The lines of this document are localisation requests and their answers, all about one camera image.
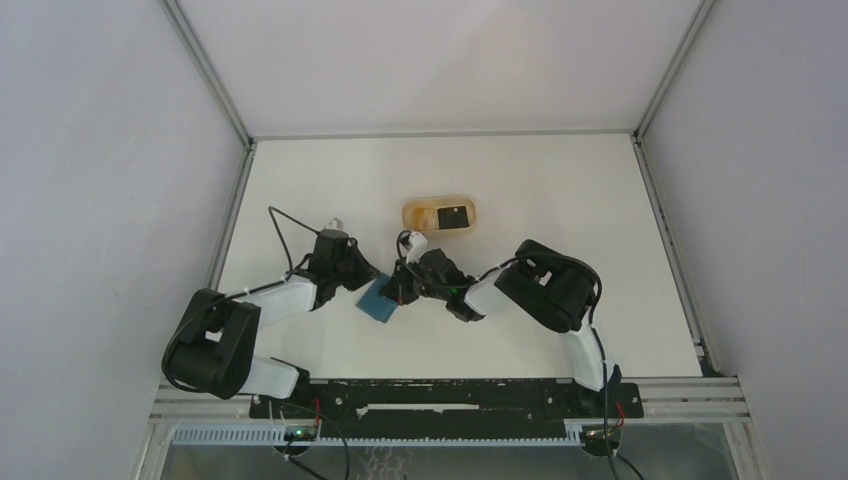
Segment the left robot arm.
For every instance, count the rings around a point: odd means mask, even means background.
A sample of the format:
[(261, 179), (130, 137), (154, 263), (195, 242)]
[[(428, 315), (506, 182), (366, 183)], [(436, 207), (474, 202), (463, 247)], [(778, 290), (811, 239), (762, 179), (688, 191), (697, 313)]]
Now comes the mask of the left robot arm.
[(233, 294), (196, 291), (165, 347), (162, 374), (184, 392), (271, 397), (286, 415), (301, 416), (311, 407), (311, 388), (298, 381), (297, 366), (256, 354), (259, 333), (321, 308), (338, 288), (355, 291), (378, 275), (355, 238), (323, 229), (312, 252), (276, 281)]

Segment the blue leather card holder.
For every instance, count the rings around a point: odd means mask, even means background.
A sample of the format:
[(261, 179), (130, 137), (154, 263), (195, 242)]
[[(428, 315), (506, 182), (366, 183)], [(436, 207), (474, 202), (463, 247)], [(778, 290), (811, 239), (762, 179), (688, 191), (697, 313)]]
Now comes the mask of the blue leather card holder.
[(389, 276), (380, 274), (356, 303), (358, 310), (381, 323), (387, 323), (398, 307), (394, 300), (380, 293), (380, 290), (388, 281)]

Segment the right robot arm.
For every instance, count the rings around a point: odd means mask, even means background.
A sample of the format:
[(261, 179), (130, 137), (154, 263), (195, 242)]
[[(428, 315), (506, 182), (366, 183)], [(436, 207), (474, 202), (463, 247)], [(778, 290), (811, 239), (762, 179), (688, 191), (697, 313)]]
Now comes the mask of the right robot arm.
[(595, 326), (603, 285), (589, 264), (526, 239), (512, 257), (473, 276), (442, 249), (412, 237), (404, 234), (399, 240), (393, 272), (377, 290), (381, 298), (398, 306), (421, 298), (439, 300), (464, 322), (514, 305), (562, 337), (584, 412), (602, 416), (616, 405), (621, 371)]

